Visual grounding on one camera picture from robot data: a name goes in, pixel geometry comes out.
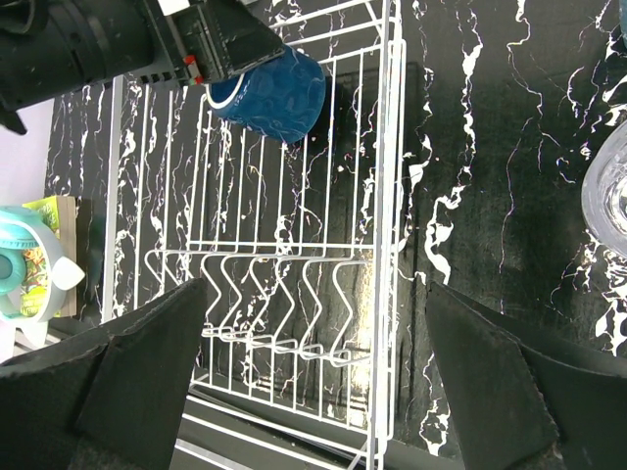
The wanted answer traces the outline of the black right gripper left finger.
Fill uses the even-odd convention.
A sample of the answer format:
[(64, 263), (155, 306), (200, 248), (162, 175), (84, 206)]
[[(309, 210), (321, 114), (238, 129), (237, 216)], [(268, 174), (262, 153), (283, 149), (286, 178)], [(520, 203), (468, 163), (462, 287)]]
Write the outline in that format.
[(169, 468), (207, 307), (193, 279), (3, 362), (2, 468)]

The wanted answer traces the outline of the clear glass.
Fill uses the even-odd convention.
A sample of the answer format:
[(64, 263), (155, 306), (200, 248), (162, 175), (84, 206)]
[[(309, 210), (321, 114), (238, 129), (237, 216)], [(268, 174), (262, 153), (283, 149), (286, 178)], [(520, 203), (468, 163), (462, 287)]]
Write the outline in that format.
[(581, 205), (592, 234), (626, 258), (626, 122), (611, 132), (593, 158), (583, 180)]

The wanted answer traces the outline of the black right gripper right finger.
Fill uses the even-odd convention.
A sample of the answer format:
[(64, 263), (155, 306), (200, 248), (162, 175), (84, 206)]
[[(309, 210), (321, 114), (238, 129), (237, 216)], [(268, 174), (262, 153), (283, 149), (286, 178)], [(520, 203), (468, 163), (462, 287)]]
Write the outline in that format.
[(625, 468), (625, 358), (437, 283), (425, 320), (465, 468)]

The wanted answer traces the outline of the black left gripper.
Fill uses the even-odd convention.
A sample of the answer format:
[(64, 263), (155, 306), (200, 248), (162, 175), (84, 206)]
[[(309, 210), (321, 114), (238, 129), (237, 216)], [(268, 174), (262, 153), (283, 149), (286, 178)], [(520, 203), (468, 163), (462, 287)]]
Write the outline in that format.
[[(204, 15), (210, 57), (184, 37), (182, 21)], [(284, 54), (282, 39), (242, 1), (50, 1), (48, 20), (70, 55), (76, 86), (131, 73), (143, 83), (226, 81)]]

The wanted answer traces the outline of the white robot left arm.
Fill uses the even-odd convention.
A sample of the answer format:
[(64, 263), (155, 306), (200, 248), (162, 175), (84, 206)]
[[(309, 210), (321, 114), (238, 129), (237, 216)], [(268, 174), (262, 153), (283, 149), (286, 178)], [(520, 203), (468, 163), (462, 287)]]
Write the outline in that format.
[(124, 74), (168, 88), (223, 82), (283, 53), (240, 1), (4, 1), (1, 124), (19, 110)]

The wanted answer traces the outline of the dark blue ceramic mug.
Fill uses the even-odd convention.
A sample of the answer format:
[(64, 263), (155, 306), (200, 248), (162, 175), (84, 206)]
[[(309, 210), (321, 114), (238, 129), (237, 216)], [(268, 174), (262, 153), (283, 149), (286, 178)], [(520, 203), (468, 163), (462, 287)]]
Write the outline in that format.
[(312, 130), (325, 95), (322, 66), (289, 46), (280, 57), (207, 89), (217, 117), (286, 144)]

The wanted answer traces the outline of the white wire dish rack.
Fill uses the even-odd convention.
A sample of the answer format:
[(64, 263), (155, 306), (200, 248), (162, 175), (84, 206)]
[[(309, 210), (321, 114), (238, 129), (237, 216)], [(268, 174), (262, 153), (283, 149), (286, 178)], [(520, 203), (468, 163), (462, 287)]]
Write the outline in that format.
[(407, 54), (395, 1), (264, 1), (326, 98), (288, 145), (202, 87), (114, 88), (103, 316), (200, 278), (188, 468), (381, 469), (393, 436)]

